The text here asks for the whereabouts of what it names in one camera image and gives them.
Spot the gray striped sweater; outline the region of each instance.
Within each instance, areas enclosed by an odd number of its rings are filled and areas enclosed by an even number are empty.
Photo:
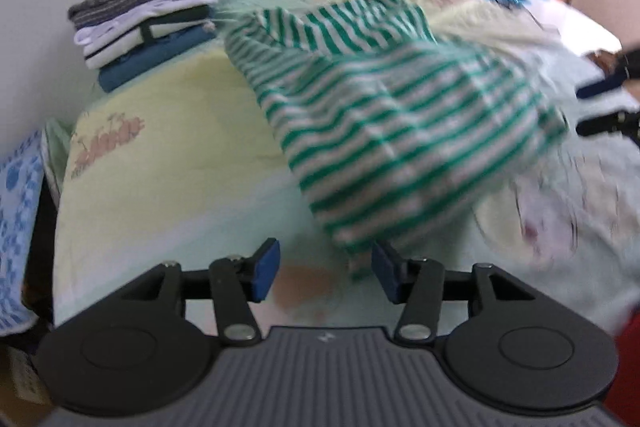
[[[225,46],[314,215],[352,255],[420,241],[566,130],[515,64],[437,42],[406,0],[263,10]]]

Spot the white logo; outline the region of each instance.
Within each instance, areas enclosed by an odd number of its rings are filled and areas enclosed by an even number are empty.
[[[336,338],[337,337],[333,333],[329,333],[329,331],[325,331],[322,335],[318,336],[318,340],[324,343],[333,342]]]

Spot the red object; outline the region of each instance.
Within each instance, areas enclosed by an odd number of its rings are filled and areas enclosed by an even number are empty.
[[[620,367],[604,404],[627,425],[640,427],[640,314],[620,333],[616,345]]]

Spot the gray ribbed panel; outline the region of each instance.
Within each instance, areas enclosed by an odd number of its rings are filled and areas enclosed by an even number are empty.
[[[131,418],[55,411],[44,427],[607,427],[597,407],[524,418],[463,394],[428,351],[390,343],[382,330],[273,328],[268,339],[227,349],[189,395]]]

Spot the bed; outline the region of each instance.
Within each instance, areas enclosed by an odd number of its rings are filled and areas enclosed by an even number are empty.
[[[259,7],[293,11],[331,0],[222,0],[219,24]],[[412,0],[436,34],[473,40],[519,61],[564,112],[636,107],[626,92],[579,103],[575,86],[598,76],[532,20],[482,0]],[[89,154],[90,144],[99,144]],[[610,333],[640,302],[640,154],[621,137],[575,133],[529,171],[486,194],[412,251],[449,269],[495,263]],[[152,266],[202,269],[282,245],[268,299],[254,307],[271,325],[391,327],[400,310],[362,266],[348,266],[302,198],[254,92],[221,39],[138,77],[80,116],[56,230],[54,314],[63,323]],[[209,302],[187,318],[215,332]],[[443,308],[440,333],[466,318]]]

